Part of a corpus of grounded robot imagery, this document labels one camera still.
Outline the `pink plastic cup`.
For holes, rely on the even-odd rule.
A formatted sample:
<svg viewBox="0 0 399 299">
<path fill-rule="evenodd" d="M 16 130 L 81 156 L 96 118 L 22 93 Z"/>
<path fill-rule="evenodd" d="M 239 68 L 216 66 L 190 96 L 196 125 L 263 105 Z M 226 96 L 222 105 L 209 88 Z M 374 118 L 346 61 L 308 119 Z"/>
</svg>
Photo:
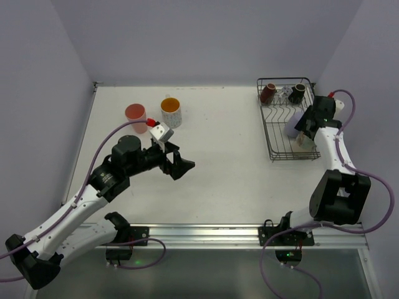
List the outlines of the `pink plastic cup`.
<svg viewBox="0 0 399 299">
<path fill-rule="evenodd" d="M 138 121 L 138 120 L 147 120 L 145 107 L 139 103 L 134 103 L 126 107 L 125 109 L 125 117 L 128 121 Z M 134 131 L 138 134 L 144 134 L 147 132 L 147 124 L 146 123 L 133 123 L 131 124 Z"/>
</svg>

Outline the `black wire dish rack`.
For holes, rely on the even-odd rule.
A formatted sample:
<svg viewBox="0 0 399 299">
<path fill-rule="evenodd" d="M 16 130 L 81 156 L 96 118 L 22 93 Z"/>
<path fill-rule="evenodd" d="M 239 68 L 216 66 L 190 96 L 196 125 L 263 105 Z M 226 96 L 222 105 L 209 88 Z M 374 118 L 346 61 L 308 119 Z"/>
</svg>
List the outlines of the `black wire dish rack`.
<svg viewBox="0 0 399 299">
<path fill-rule="evenodd" d="M 293 105 L 288 99 L 280 101 L 275 93 L 271 104 L 262 104 L 260 95 L 268 83 L 273 83 L 276 86 L 276 92 L 286 85 L 293 88 L 295 84 L 304 84 L 306 91 L 302 103 Z M 269 77 L 257 79 L 257 101 L 261 112 L 267 149 L 272 161 L 315 160 L 320 157 L 320 153 L 316 149 L 311 153 L 293 152 L 292 145 L 295 138 L 290 138 L 284 133 L 284 127 L 290 117 L 296 112 L 305 112 L 308 106 L 312 104 L 313 99 L 314 84 L 307 77 Z"/>
</svg>

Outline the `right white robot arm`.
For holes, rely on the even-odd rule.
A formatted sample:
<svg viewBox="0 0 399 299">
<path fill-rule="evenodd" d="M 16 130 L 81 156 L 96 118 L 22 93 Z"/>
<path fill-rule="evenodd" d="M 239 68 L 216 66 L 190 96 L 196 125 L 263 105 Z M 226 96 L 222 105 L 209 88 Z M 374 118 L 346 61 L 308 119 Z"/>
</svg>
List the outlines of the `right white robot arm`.
<svg viewBox="0 0 399 299">
<path fill-rule="evenodd" d="M 354 225 L 358 222 L 371 180 L 356 172 L 344 143 L 342 122 L 334 118 L 332 97 L 316 96 L 296 125 L 321 154 L 325 173 L 310 197 L 309 206 L 282 217 L 278 228 L 305 230 L 306 225 Z"/>
</svg>

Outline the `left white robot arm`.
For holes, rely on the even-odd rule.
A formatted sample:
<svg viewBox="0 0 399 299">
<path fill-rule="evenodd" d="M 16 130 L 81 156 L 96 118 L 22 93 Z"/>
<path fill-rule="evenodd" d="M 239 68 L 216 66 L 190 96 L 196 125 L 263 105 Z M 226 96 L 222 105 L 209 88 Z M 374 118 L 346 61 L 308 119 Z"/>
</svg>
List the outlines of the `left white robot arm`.
<svg viewBox="0 0 399 299">
<path fill-rule="evenodd" d="M 132 176 L 160 168 L 177 180 L 194 166 L 195 162 L 180 156 L 179 147 L 173 143 L 160 145 L 153 140 L 148 149 L 143 149 L 138 137 L 121 137 L 73 198 L 36 229 L 7 239 L 12 263 L 33 289 L 43 288 L 73 258 L 98 245 L 129 241 L 130 225 L 117 212 L 108 213 L 82 232 L 76 229 L 130 187 Z"/>
</svg>

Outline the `clear glass cup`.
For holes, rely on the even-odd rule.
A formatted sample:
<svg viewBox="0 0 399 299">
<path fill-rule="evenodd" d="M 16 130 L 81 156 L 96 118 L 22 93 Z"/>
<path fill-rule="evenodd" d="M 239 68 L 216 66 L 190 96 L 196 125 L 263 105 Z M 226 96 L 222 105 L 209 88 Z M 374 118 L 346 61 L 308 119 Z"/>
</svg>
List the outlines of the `clear glass cup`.
<svg viewBox="0 0 399 299">
<path fill-rule="evenodd" d="M 284 100 L 288 99 L 288 97 L 291 93 L 292 93 L 292 87 L 286 85 L 276 92 L 276 96 L 278 97 L 278 99 L 280 101 L 284 101 Z"/>
</svg>

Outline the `lavender cup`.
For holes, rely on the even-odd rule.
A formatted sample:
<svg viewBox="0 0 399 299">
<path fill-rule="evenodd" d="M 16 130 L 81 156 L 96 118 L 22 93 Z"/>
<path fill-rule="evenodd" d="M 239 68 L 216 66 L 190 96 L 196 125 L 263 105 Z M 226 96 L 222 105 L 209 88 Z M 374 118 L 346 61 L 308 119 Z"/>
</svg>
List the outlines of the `lavender cup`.
<svg viewBox="0 0 399 299">
<path fill-rule="evenodd" d="M 290 138 L 296 138 L 299 134 L 299 131 L 296 129 L 296 125 L 302 118 L 304 112 L 296 112 L 294 113 L 284 127 L 284 133 Z"/>
</svg>

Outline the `brown ceramic cup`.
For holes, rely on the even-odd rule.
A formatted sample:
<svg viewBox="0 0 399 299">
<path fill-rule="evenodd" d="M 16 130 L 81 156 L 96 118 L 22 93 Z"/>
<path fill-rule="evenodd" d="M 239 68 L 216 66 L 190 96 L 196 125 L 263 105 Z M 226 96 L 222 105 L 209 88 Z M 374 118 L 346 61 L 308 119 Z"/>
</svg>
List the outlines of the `brown ceramic cup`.
<svg viewBox="0 0 399 299">
<path fill-rule="evenodd" d="M 274 99 L 275 93 L 276 86 L 273 83 L 266 84 L 260 95 L 261 103 L 264 105 L 271 104 Z"/>
</svg>

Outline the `white patterned mug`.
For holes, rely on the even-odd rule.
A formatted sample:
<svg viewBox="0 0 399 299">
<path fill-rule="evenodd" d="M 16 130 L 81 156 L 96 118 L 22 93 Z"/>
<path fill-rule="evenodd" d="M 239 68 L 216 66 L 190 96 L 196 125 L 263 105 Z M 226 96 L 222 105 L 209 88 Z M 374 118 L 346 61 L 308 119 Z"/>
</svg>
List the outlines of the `white patterned mug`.
<svg viewBox="0 0 399 299">
<path fill-rule="evenodd" d="M 181 105 L 177 98 L 166 95 L 160 108 L 163 122 L 169 128 L 175 129 L 182 124 Z"/>
</svg>

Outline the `beige patterned mug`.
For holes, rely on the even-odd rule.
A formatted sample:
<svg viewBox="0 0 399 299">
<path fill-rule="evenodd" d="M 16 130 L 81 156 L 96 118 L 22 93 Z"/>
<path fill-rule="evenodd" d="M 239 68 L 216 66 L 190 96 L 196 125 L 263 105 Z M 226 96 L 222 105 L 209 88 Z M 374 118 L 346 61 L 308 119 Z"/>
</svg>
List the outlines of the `beige patterned mug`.
<svg viewBox="0 0 399 299">
<path fill-rule="evenodd" d="M 306 136 L 303 132 L 300 132 L 292 145 L 293 152 L 296 153 L 311 153 L 316 149 L 316 145 L 313 140 Z"/>
</svg>

